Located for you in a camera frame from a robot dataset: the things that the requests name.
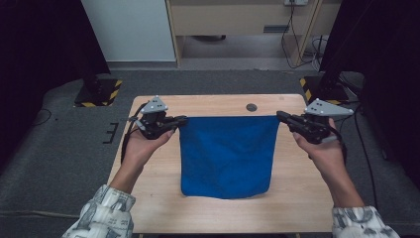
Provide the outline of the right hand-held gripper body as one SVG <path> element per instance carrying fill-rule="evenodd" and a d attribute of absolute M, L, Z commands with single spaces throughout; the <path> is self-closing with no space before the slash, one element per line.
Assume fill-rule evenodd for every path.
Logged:
<path fill-rule="evenodd" d="M 353 114 L 353 109 L 316 98 L 306 106 L 303 114 L 290 116 L 290 131 L 300 134 L 308 143 L 314 145 L 334 140 L 342 141 L 341 134 L 330 125 L 329 118 Z"/>

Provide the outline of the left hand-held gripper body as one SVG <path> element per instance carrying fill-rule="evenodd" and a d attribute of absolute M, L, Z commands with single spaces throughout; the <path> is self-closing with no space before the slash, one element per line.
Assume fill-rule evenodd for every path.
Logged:
<path fill-rule="evenodd" d="M 137 125 L 144 137 L 149 140 L 157 139 L 163 133 L 175 130 L 169 128 L 175 121 L 171 120 L 171 116 L 166 116 L 167 109 L 167 105 L 157 95 L 143 103 L 129 118 L 130 127 Z"/>

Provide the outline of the blue microfibre cloth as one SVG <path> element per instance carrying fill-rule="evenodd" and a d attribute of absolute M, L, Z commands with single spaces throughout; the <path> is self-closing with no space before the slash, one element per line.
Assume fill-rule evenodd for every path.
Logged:
<path fill-rule="evenodd" d="M 272 115 L 189 118 L 179 134 L 182 193 L 236 199 L 267 192 L 278 126 Z"/>

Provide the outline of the person's left hand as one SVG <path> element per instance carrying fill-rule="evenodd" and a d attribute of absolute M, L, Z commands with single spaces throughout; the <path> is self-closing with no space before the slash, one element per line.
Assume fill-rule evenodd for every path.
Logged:
<path fill-rule="evenodd" d="M 152 154 L 172 137 L 173 131 L 163 133 L 157 139 L 149 140 L 140 131 L 134 131 L 128 140 L 122 167 L 125 170 L 139 172 Z"/>

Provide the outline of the person's right hand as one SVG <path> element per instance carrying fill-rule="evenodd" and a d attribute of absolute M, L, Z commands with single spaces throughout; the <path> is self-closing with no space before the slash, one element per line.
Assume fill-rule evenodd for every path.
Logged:
<path fill-rule="evenodd" d="M 342 147 L 338 140 L 314 145 L 296 132 L 293 132 L 292 136 L 323 177 L 336 179 L 346 172 Z"/>

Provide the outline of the black yellow striped stand base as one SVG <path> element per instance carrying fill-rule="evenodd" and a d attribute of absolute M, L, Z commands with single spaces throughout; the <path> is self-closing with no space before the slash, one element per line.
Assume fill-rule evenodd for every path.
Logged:
<path fill-rule="evenodd" d="M 344 87 L 335 81 L 328 81 L 322 76 L 304 76 L 299 79 L 304 96 L 308 103 L 316 99 L 341 104 L 349 101 Z"/>
<path fill-rule="evenodd" d="M 83 84 L 74 99 L 75 107 L 110 106 L 121 87 L 122 81 L 115 78 L 97 79 L 92 86 Z"/>

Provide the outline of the white panel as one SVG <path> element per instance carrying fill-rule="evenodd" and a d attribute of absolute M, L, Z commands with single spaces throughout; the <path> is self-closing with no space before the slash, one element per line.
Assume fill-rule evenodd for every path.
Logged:
<path fill-rule="evenodd" d="M 165 0 L 81 0 L 106 61 L 175 61 Z"/>

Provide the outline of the black curtain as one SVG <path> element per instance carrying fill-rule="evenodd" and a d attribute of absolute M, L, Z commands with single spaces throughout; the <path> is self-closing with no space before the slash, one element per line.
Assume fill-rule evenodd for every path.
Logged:
<path fill-rule="evenodd" d="M 109 71 L 81 0 L 0 0 L 0 174 L 51 89 Z"/>
<path fill-rule="evenodd" d="M 343 0 L 321 69 L 366 81 L 362 103 L 390 156 L 420 185 L 420 0 Z"/>

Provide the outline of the beige wooden desk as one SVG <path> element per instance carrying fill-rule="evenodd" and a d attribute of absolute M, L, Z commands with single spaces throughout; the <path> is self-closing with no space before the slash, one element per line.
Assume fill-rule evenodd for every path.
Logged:
<path fill-rule="evenodd" d="M 187 36 L 283 34 L 291 63 L 303 63 L 311 38 L 328 36 L 342 0 L 309 0 L 284 6 L 284 0 L 165 0 L 175 56 Z"/>

